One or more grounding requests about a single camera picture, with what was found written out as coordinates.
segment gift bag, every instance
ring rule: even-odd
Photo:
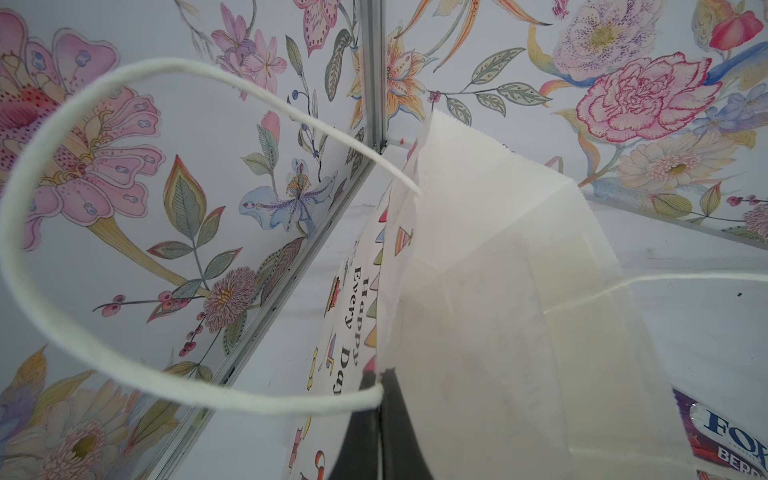
[[[695,478],[672,390],[576,185],[436,111],[329,288],[284,478]],[[575,302],[581,296],[594,296]]]

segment floral wall panel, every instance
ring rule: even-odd
[[[42,122],[99,75],[194,58],[363,137],[352,2],[19,2],[0,9],[0,189]],[[40,179],[25,259],[122,353],[210,382],[362,158],[232,88],[129,85]],[[29,326],[7,289],[0,478],[142,478],[187,410],[119,386]]]
[[[441,108],[587,195],[765,247],[767,18],[757,0],[392,0],[389,136]]]

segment red berry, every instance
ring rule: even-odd
[[[113,316],[120,311],[120,303],[110,303],[101,311],[101,316]]]

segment red tulip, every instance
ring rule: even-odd
[[[754,38],[763,30],[763,23],[755,18],[751,10],[731,17],[715,26],[710,47],[730,50]]]

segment bag handle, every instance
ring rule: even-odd
[[[329,137],[360,152],[384,167],[416,195],[419,187],[397,167],[370,147],[334,127],[309,116],[280,100],[275,95],[247,80],[201,61],[182,58],[152,58],[120,67],[103,75],[84,90],[69,98],[46,121],[22,151],[0,205],[0,262],[2,274],[17,304],[27,318],[53,343],[74,358],[122,382],[158,397],[210,409],[229,409],[267,415],[331,415],[373,409],[382,399],[380,384],[354,393],[337,396],[262,396],[181,379],[169,373],[147,368],[116,352],[77,324],[69,315],[53,305],[38,290],[22,259],[22,231],[38,179],[54,157],[79,118],[111,92],[132,81],[160,73],[181,72],[211,78],[244,90],[270,106],[288,114],[293,120],[314,127]]]

